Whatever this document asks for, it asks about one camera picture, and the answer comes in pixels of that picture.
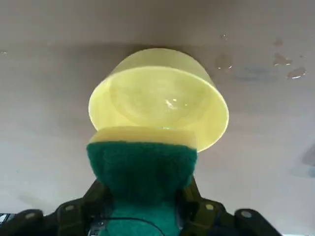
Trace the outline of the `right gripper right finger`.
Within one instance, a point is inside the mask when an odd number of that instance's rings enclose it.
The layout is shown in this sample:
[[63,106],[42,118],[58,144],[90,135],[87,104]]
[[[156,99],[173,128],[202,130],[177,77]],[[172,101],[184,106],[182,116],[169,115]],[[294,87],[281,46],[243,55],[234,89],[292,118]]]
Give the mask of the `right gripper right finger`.
[[258,211],[226,211],[220,202],[201,197],[195,179],[176,192],[175,216],[181,236],[280,236]]

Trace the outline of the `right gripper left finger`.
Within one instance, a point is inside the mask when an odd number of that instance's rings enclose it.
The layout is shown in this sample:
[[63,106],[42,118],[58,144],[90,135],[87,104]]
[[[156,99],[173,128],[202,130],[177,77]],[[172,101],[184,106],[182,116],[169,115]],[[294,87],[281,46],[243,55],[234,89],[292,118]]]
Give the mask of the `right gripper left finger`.
[[114,209],[109,188],[94,181],[81,198],[65,202],[44,215],[39,209],[27,209],[0,226],[2,236],[86,236],[103,230]]

